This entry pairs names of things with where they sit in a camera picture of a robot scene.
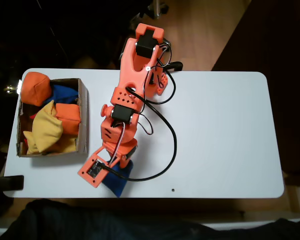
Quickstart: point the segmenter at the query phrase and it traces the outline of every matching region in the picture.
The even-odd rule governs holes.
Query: wooden floor
[[[171,42],[172,60],[183,62],[184,70],[210,71],[250,1],[166,0],[165,2],[169,5],[167,15],[163,15],[159,20],[145,17],[143,22],[164,29],[165,37]],[[14,204],[6,216],[18,216],[26,204],[32,200],[28,198],[14,199]],[[118,201],[121,199],[55,200],[72,206],[91,207],[101,204],[105,208],[111,208],[111,205],[127,206],[126,204],[130,204],[131,207],[128,208],[134,210],[138,207],[144,209],[142,204],[147,201],[144,199],[123,199],[121,202]],[[174,212],[175,209],[179,210],[182,205],[185,212],[289,211],[291,209],[287,191],[277,199],[193,199],[190,200],[190,204],[188,202],[187,206],[180,199],[159,199],[151,200],[151,202],[150,207],[147,207],[149,211],[158,210],[158,206],[162,206],[165,210]]]

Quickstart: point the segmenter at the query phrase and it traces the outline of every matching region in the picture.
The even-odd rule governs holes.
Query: blue bean bag
[[[112,169],[128,178],[132,168],[134,167],[133,162],[130,160],[125,168],[120,168],[119,165],[120,162],[118,162]],[[106,185],[117,198],[120,198],[127,181],[109,172],[103,179],[102,183]]]
[[[52,84],[52,96],[43,102],[43,105],[50,103],[54,100],[55,104],[73,104],[78,98],[78,91],[57,84]]]

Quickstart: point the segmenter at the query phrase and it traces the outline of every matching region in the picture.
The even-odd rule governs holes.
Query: orange bean bag
[[[57,103],[55,105],[56,118],[62,121],[63,133],[78,135],[80,107],[76,104]]]
[[[40,107],[52,94],[50,79],[40,72],[28,72],[21,88],[21,101]]]

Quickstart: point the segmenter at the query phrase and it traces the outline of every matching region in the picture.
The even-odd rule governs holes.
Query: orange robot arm
[[[142,98],[151,98],[155,94],[161,95],[168,84],[163,68],[156,67],[163,53],[159,46],[163,39],[162,28],[140,23],[136,29],[136,38],[129,38],[126,43],[121,59],[120,81],[110,101],[113,106],[105,104],[101,109],[101,116],[105,117],[101,124],[102,147],[78,172],[95,188],[109,173],[99,164],[113,168],[119,162],[120,168],[125,168],[137,148],[138,142],[134,137],[144,103],[126,88],[133,89]],[[109,152],[110,161],[98,156],[103,149]]]

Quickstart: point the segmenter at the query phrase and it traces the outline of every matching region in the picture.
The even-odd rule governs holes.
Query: white table
[[[119,82],[119,71],[32,68],[23,74],[22,80],[27,72],[33,71],[51,79],[81,78],[89,91],[89,154],[17,157],[16,112],[4,175],[24,175],[24,189],[5,194],[15,198],[115,198],[103,184],[93,188],[77,172],[102,145],[100,111],[103,104],[110,104]],[[259,72],[182,71],[173,73],[173,77],[175,96],[156,108],[176,132],[175,162],[160,177],[128,182],[121,197],[281,196],[284,184],[265,76]],[[170,82],[160,99],[166,99],[171,91]],[[153,124],[154,134],[148,136],[138,127],[132,178],[160,172],[173,154],[170,130],[150,109],[146,108],[144,113]]]

